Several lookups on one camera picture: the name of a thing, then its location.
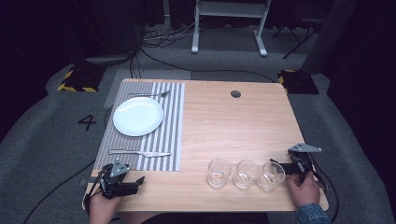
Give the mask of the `white desk frame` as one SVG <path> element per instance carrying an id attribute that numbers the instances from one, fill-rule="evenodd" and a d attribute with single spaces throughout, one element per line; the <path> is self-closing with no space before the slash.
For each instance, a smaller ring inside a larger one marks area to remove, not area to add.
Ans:
<path id="1" fill-rule="evenodd" d="M 208 2 L 206 0 L 195 0 L 194 9 L 194 31 L 191 43 L 191 52 L 199 51 L 200 18 L 203 16 L 237 17 L 260 19 L 259 28 L 253 31 L 254 38 L 262 57 L 268 52 L 262 40 L 262 31 L 266 22 L 272 0 L 264 0 L 263 3 L 233 3 L 233 2 Z"/>

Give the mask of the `clear drinking glass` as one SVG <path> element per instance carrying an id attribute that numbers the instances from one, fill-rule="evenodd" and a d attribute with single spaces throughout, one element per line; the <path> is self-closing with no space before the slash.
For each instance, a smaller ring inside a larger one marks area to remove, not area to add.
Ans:
<path id="1" fill-rule="evenodd" d="M 257 178 L 258 165 L 254 161 L 242 160 L 236 166 L 234 184 L 240 189 L 248 189 Z"/>
<path id="2" fill-rule="evenodd" d="M 260 169 L 256 183 L 262 190 L 268 191 L 277 188 L 285 177 L 286 173 L 280 164 L 268 161 Z"/>
<path id="3" fill-rule="evenodd" d="M 206 180 L 213 188 L 223 187 L 232 173 L 231 164 L 224 159 L 214 159 L 208 164 Z"/>

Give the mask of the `yellow black striped base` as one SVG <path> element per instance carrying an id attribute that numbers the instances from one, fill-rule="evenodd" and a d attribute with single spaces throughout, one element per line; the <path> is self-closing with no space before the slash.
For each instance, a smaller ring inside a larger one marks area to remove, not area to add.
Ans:
<path id="1" fill-rule="evenodd" d="M 65 74 L 58 90 L 98 92 L 105 71 L 104 67 L 98 66 L 88 68 L 72 66 Z"/>
<path id="2" fill-rule="evenodd" d="M 318 94 L 313 78 L 302 70 L 280 70 L 277 76 L 287 94 Z"/>

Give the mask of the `white round plate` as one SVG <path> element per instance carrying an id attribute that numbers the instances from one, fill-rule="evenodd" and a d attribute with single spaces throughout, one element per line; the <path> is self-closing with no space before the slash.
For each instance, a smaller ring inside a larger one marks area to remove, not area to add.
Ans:
<path id="1" fill-rule="evenodd" d="M 113 124 L 117 131 L 128 136 L 153 132 L 163 121 L 163 108 L 154 99 L 137 97 L 116 108 Z"/>

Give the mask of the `person's right hand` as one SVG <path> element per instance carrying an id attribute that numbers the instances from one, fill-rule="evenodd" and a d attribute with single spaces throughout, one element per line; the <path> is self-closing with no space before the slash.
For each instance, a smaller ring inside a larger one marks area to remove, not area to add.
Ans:
<path id="1" fill-rule="evenodd" d="M 319 186 L 315 182 L 312 172 L 308 172 L 305 175 L 304 181 L 300 184 L 298 184 L 297 179 L 293 178 L 291 175 L 288 175 L 286 180 L 292 201 L 296 207 L 302 207 L 308 204 L 319 204 Z"/>

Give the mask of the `silver table knife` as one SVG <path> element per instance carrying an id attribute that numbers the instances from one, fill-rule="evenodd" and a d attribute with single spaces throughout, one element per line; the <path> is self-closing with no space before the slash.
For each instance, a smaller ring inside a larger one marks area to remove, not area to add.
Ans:
<path id="1" fill-rule="evenodd" d="M 111 149 L 108 151 L 108 155 L 116 155 L 116 154 L 135 154 L 144 156 L 146 158 L 158 158 L 158 157 L 166 157 L 172 155 L 172 153 L 164 153 L 164 152 L 149 152 L 149 151 L 135 151 L 135 150 L 124 150 L 124 149 Z"/>

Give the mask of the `grey white striped placemat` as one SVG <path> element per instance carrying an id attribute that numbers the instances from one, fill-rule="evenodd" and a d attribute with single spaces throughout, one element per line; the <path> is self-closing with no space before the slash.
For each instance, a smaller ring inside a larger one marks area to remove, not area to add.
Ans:
<path id="1" fill-rule="evenodd" d="M 160 93 L 170 90 L 165 97 L 147 97 L 156 100 L 163 108 L 163 121 L 153 132 L 142 136 L 128 136 L 116 130 L 113 115 L 123 102 L 137 97 L 129 93 Z M 123 80 L 113 106 L 106 131 L 98 150 L 94 168 L 102 169 L 107 164 L 120 160 L 137 171 L 168 171 L 180 169 L 181 136 L 183 123 L 185 85 L 166 82 L 132 82 Z M 135 154 L 108 155 L 111 149 L 172 153 L 170 156 L 146 158 Z"/>

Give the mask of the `person's left hand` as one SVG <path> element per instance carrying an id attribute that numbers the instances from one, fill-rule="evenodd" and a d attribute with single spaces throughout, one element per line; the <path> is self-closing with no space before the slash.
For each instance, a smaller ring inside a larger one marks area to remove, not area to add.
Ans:
<path id="1" fill-rule="evenodd" d="M 100 191 L 95 192 L 90 202 L 89 224 L 109 224 L 122 200 L 122 197 L 108 199 Z"/>

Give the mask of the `silver fork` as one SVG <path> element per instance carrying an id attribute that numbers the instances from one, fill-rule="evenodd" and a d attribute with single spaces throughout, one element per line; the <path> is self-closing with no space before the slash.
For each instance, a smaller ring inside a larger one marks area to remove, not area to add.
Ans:
<path id="1" fill-rule="evenodd" d="M 127 96 L 128 97 L 165 97 L 167 96 L 171 91 L 164 91 L 160 93 L 129 93 Z"/>

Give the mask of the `black tripod stand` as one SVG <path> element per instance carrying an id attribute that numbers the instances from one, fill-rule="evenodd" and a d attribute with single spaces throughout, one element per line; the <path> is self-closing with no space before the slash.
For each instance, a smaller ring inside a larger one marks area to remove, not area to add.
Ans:
<path id="1" fill-rule="evenodd" d="M 290 18 L 273 34 L 273 38 L 275 38 L 282 31 L 288 30 L 297 42 L 297 44 L 289 50 L 283 58 L 287 59 L 302 44 L 309 40 L 313 35 L 317 34 L 327 18 L 328 16 L 326 14 L 292 12 Z"/>

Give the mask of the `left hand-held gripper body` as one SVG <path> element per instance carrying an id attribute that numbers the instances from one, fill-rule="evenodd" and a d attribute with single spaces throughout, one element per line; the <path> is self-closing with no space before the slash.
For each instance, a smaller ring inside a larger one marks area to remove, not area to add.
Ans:
<path id="1" fill-rule="evenodd" d="M 102 195 L 108 199 L 132 195 L 123 193 L 123 185 L 126 184 L 123 179 L 129 170 L 129 165 L 120 160 L 114 160 L 113 163 L 105 165 L 99 180 Z"/>

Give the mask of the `grey pillar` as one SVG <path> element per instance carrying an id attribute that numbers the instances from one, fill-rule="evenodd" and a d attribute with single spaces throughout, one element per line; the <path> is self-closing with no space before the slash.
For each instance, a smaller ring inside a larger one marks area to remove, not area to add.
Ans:
<path id="1" fill-rule="evenodd" d="M 318 37 L 301 66 L 304 73 L 315 75 L 321 72 L 346 29 L 358 2 L 359 0 L 334 0 L 332 11 L 321 26 Z"/>

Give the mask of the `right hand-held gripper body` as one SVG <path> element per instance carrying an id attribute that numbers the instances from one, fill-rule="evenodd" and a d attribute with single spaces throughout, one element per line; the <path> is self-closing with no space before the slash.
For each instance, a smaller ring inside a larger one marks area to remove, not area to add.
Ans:
<path id="1" fill-rule="evenodd" d="M 319 153 L 320 147 L 313 147 L 305 143 L 296 144 L 288 149 L 291 159 L 291 170 L 293 175 L 298 175 L 301 181 L 304 181 L 306 174 L 313 172 L 312 153 Z"/>

